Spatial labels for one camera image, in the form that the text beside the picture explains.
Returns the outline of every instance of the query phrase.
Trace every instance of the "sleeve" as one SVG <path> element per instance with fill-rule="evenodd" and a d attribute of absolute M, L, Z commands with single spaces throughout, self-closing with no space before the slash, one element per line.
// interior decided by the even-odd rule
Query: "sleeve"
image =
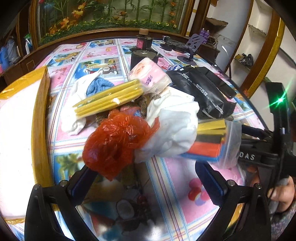
<path fill-rule="evenodd" d="M 290 220 L 294 216 L 296 211 L 296 200 L 293 201 L 287 211 L 283 213 L 277 213 L 271 220 L 271 240 L 275 241 L 282 234 L 285 228 L 288 226 Z"/>

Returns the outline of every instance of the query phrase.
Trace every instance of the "black snack package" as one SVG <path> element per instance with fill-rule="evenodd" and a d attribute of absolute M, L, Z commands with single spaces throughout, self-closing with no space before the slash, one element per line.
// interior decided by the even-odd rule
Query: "black snack package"
<path fill-rule="evenodd" d="M 236 92 L 227 85 L 222 79 L 215 75 L 206 67 L 196 67 L 196 69 L 204 74 L 208 79 L 220 90 L 228 99 L 232 99 L 236 96 Z"/>
<path fill-rule="evenodd" d="M 236 103 L 226 100 L 217 87 L 201 72 L 191 66 L 176 71 L 167 71 L 174 87 L 194 96 L 200 111 L 210 118 L 226 118 L 233 113 Z"/>

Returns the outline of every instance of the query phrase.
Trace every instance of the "table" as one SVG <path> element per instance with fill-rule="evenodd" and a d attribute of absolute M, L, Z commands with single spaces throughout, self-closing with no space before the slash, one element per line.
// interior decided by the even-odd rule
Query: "table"
<path fill-rule="evenodd" d="M 152 47 L 161 53 L 158 65 L 167 71 L 173 64 L 183 65 L 175 51 L 160 48 L 162 41 L 153 41 Z M 60 113 L 73 83 L 80 77 L 96 71 L 96 64 L 108 63 L 113 68 L 103 78 L 114 85 L 127 81 L 130 70 L 131 48 L 136 39 L 102 39 L 80 44 L 59 46 L 39 65 L 48 66 L 51 77 L 49 97 L 52 101 L 47 119 L 48 155 L 55 183 L 69 179 L 84 163 L 82 151 L 88 136 L 96 129 L 95 116 L 87 118 L 85 128 L 75 136 L 61 130 Z M 198 66 L 205 66 L 236 90 L 228 77 L 217 67 L 196 55 Z M 236 102 L 234 121 L 264 129 L 251 104 L 238 93 L 229 100 Z M 99 240 L 196 240 L 218 210 L 209 199 L 198 179 L 195 162 L 184 158 L 157 158 L 126 168 L 120 178 L 112 182 L 98 176 L 84 203 L 77 207 L 90 230 Z M 245 184 L 240 167 L 220 170 L 226 180 Z M 194 188 L 200 188 L 192 195 Z M 72 238 L 62 215 L 55 211 L 64 234 Z M 23 240 L 23 223 L 10 225 Z"/>

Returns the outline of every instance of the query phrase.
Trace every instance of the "white cloth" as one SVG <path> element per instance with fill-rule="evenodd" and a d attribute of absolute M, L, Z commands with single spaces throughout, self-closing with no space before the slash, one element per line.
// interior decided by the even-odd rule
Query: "white cloth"
<path fill-rule="evenodd" d="M 77 135 L 85 126 L 86 119 L 77 119 L 73 106 L 86 98 L 86 91 L 91 82 L 103 73 L 103 69 L 79 78 L 71 88 L 70 95 L 62 109 L 62 131 L 69 135 Z"/>
<path fill-rule="evenodd" d="M 170 92 L 152 100 L 146 121 L 152 126 L 159 117 L 160 127 L 143 148 L 135 150 L 135 161 L 146 161 L 153 155 L 170 157 L 187 152 L 196 139 L 198 111 L 197 102 Z"/>

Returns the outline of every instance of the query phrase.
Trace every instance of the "pink tissue package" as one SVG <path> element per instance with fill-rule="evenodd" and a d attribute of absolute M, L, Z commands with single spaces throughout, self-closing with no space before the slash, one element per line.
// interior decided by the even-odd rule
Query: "pink tissue package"
<path fill-rule="evenodd" d="M 139 79 L 144 94 L 159 94 L 172 81 L 170 77 L 151 59 L 144 58 L 128 74 L 128 80 Z"/>

